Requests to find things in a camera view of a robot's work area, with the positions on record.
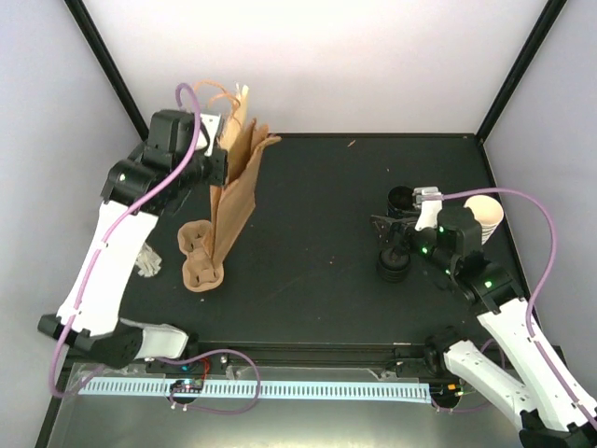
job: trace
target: metal surface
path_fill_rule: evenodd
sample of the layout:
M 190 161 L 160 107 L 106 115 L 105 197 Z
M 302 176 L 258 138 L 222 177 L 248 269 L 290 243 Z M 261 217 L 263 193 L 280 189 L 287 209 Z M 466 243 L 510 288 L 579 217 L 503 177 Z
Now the metal surface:
M 220 409 L 245 401 L 209 399 Z M 49 448 L 484 448 L 520 447 L 495 408 L 436 413 L 392 402 L 262 400 L 236 417 L 173 411 L 166 399 L 79 397 L 65 406 Z M 463 406 L 478 404 L 466 399 Z
M 353 140 L 284 137 L 266 151 L 257 209 L 225 260 L 227 280 L 206 293 L 184 288 L 175 238 L 184 223 L 209 217 L 209 191 L 198 188 L 152 232 L 162 269 L 152 278 L 131 278 L 120 315 L 194 331 L 205 349 L 257 347 L 270 359 L 307 345 L 312 357 L 332 345 L 338 353 L 364 353 L 365 344 L 393 349 L 423 343 L 449 325 L 483 343 L 487 332 L 466 304 L 439 290 L 416 260 L 399 285 L 378 277 L 368 223 L 384 213 L 396 185 L 436 185 L 445 193 L 489 187 L 475 140 L 363 136 L 348 147 Z M 485 249 L 516 275 L 503 228 Z
M 94 378 L 80 395 L 167 397 L 174 379 L 160 378 Z M 201 392 L 205 399 L 250 399 L 255 395 L 255 380 L 206 380 Z M 196 398 L 197 392 L 175 393 L 175 397 Z M 262 381 L 261 399 L 325 399 L 351 401 L 406 401 L 431 403 L 429 385 L 417 383 L 357 383 Z

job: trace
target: white paper cup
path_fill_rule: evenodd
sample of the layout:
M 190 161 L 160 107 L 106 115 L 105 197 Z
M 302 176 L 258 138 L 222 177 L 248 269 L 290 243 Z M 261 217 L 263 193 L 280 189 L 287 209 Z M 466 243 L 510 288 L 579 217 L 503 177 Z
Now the white paper cup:
M 485 244 L 497 226 L 500 225 L 502 219 L 504 219 L 502 204 L 491 196 L 479 194 L 468 198 L 465 202 L 465 207 L 471 209 L 475 219 L 481 225 L 481 243 Z

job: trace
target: brown paper bag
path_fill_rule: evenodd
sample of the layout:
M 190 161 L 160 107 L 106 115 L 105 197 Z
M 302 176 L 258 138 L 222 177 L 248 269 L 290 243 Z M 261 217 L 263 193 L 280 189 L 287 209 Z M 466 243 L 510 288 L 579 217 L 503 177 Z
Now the brown paper bag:
M 241 105 L 224 125 L 218 142 L 228 152 L 229 175 L 225 187 L 210 187 L 211 222 L 194 221 L 178 231 L 183 264 L 183 283 L 191 291 L 218 287 L 224 278 L 223 261 L 255 210 L 255 187 L 263 151 L 281 140 L 268 136 L 269 128 L 256 129 L 253 119 L 243 127 L 246 117 L 248 88 L 237 93 Z

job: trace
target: black table surface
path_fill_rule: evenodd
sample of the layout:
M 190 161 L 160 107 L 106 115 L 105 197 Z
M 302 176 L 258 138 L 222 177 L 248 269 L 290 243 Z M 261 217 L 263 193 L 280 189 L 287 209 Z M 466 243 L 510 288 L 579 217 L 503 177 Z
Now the black table surface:
M 438 290 L 416 261 L 403 283 L 382 281 L 369 225 L 396 185 L 489 187 L 482 149 L 470 136 L 355 137 L 349 146 L 353 140 L 293 136 L 266 150 L 257 208 L 224 262 L 223 284 L 205 293 L 183 286 L 176 242 L 184 223 L 209 218 L 208 188 L 198 187 L 150 235 L 162 269 L 149 279 L 132 275 L 120 316 L 170 323 L 209 342 L 422 343 L 449 325 L 486 340 L 465 303 Z M 519 278 L 504 226 L 485 250 Z

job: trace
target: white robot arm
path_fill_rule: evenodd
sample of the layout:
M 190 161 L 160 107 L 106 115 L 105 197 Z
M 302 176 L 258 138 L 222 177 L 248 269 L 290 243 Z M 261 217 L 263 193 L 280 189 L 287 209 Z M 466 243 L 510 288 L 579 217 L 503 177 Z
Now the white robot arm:
M 220 132 L 219 115 L 201 114 L 196 154 L 185 170 L 139 211 L 126 216 L 114 228 L 107 244 L 103 238 L 132 203 L 177 166 L 188 151 L 193 120 L 193 115 L 187 112 L 157 112 L 152 117 L 147 140 L 110 170 L 102 191 L 104 201 L 98 224 L 81 271 L 56 315 L 41 317 L 40 331 L 58 340 L 74 317 L 65 342 L 89 358 L 117 369 L 138 358 L 182 355 L 188 340 L 184 331 L 165 324 L 122 319 L 118 310 L 139 251 L 160 216 L 175 212 L 198 183 L 223 185 L 227 152 L 215 144 Z M 98 249 L 101 256 L 95 257 L 89 269 Z M 84 281 L 82 301 L 76 307 L 76 297 Z
M 534 318 L 531 336 L 525 320 L 528 301 L 509 273 L 485 258 L 472 211 L 442 207 L 443 196 L 435 187 L 412 194 L 417 217 L 371 218 L 383 251 L 389 251 L 380 255 L 383 276 L 401 280 L 388 270 L 406 271 L 410 254 L 422 258 L 432 267 L 430 275 L 470 304 L 521 381 L 452 328 L 427 341 L 425 357 L 436 364 L 432 371 L 449 371 L 475 387 L 512 422 L 525 447 L 597 446 L 597 401 L 566 368 Z

